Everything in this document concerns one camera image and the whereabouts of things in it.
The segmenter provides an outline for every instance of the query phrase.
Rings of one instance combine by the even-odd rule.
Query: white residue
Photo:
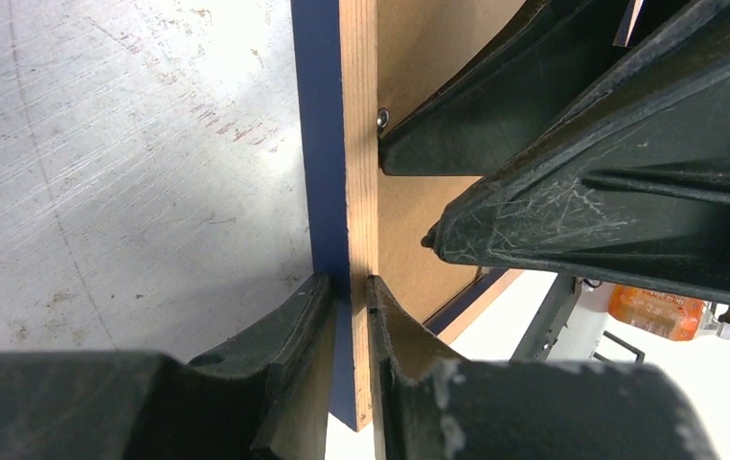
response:
[[[449,404],[449,381],[463,383],[466,378],[458,374],[458,359],[443,359],[433,371],[433,393],[436,405],[444,409]]]
[[[467,436],[458,426],[458,422],[451,415],[444,415],[441,419],[442,433],[444,434],[444,452],[446,458],[452,459],[456,452],[467,445]]]
[[[548,365],[571,374],[579,375],[582,373],[582,361],[551,361]]]

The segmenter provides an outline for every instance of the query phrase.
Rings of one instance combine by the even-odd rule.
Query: plastic bottle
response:
[[[617,285],[608,311],[623,323],[674,341],[703,335],[730,338],[730,324],[720,323],[712,304],[692,297]]]

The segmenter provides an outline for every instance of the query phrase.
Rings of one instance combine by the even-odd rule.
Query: plywood edge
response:
[[[446,344],[451,344],[455,341],[475,321],[475,318],[480,316],[522,273],[523,270],[518,269],[506,270],[503,276],[498,278],[463,313],[458,315],[457,318],[439,333],[439,339]]]
[[[358,431],[371,421],[365,282],[378,267],[376,0],[340,0],[339,21]]]

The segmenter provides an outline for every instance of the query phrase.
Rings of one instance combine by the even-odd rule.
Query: scuff mark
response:
[[[10,327],[14,329],[12,334],[15,336],[16,342],[23,342],[30,336],[30,330],[22,321],[11,321]]]
[[[258,53],[258,50],[250,48],[249,51],[252,52],[252,56],[254,56],[258,60],[258,64],[260,64],[261,68],[263,69],[263,58],[261,58],[261,54]]]
[[[54,335],[57,338],[57,334],[66,327],[66,320],[64,318],[52,318],[49,321],[43,323],[43,329]]]
[[[287,289],[292,290],[298,283],[300,283],[300,278],[296,276],[283,276],[278,278],[278,281],[283,283]]]
[[[591,211],[593,211],[594,213],[596,213],[597,216],[602,216],[604,218],[605,217],[605,213],[603,213],[599,208],[597,208],[597,206],[598,205],[601,205],[602,203],[601,202],[596,202],[595,203],[595,202],[591,201],[590,198],[588,198],[589,196],[591,196],[591,194],[593,194],[593,192],[594,191],[590,190],[585,195],[580,195],[579,193],[577,193],[576,190],[572,190],[571,191],[571,194],[573,196],[575,196],[576,198],[578,198],[580,201],[582,201],[582,203],[584,203],[585,206],[588,207],[588,209],[590,209]]]
[[[444,454],[451,459],[467,445],[467,435],[451,415],[444,415],[439,423],[444,434]]]
[[[52,302],[49,304],[49,306],[59,304],[60,302],[65,302],[67,300],[72,300],[75,297],[77,297],[77,294],[70,294],[69,292],[58,292],[52,296]]]
[[[204,10],[204,9],[191,10],[191,12],[198,14],[199,16],[201,16],[204,19],[208,19],[210,21],[209,24],[211,26],[213,25],[213,14],[210,12],[210,10]]]
[[[159,82],[165,84],[166,86],[170,86],[179,81],[179,78],[174,73],[160,72],[157,75],[157,78],[159,79]]]
[[[260,127],[261,125],[262,125],[262,123],[257,123],[256,125],[250,126],[243,131],[236,129],[236,136],[233,138],[233,142],[237,142],[237,141],[241,140],[245,135],[249,134],[255,128]]]
[[[72,341],[75,345],[80,346],[83,344],[83,340],[88,335],[88,331],[85,329],[73,329],[72,330]]]
[[[226,124],[226,125],[224,125],[224,126],[220,127],[220,128],[218,129],[218,131],[216,131],[216,134],[226,134],[226,133],[227,133],[227,131],[229,131],[229,130],[230,130],[230,128],[231,128],[231,127],[233,127],[233,126],[235,125],[235,123],[237,123],[237,122],[238,122],[238,121],[235,121],[235,122],[230,122],[230,123],[228,123],[228,124]]]
[[[210,213],[210,216],[201,221],[201,223],[214,224],[214,223],[236,223],[236,218],[225,218],[222,220],[216,220],[216,213]]]
[[[205,110],[201,115],[199,115],[197,120],[199,122],[201,122],[201,121],[207,120],[210,117],[215,117],[215,116],[216,116],[216,111],[213,110],[212,108],[210,108],[210,109]]]
[[[89,22],[91,22],[91,25],[95,29],[97,29],[98,31],[105,34],[105,36],[107,36],[108,38],[111,38],[111,41],[113,41],[114,43],[117,43],[118,45],[120,45],[121,48],[128,51],[129,53],[136,55],[140,51],[142,51],[142,47],[139,46],[140,43],[142,43],[141,39],[136,38],[132,34],[126,34],[126,33],[120,33],[120,38],[117,38],[116,36],[114,36],[114,34],[109,32],[108,30],[106,30],[105,27],[101,26],[99,22],[95,21],[91,16],[86,16],[86,19],[88,19]],[[132,44],[128,45],[125,42],[125,40],[127,40],[128,38],[136,38],[136,39],[134,40],[134,42]]]

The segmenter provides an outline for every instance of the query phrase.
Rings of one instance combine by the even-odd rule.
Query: screw head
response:
[[[376,114],[376,127],[379,130],[385,129],[390,122],[390,112],[387,108],[382,107]]]

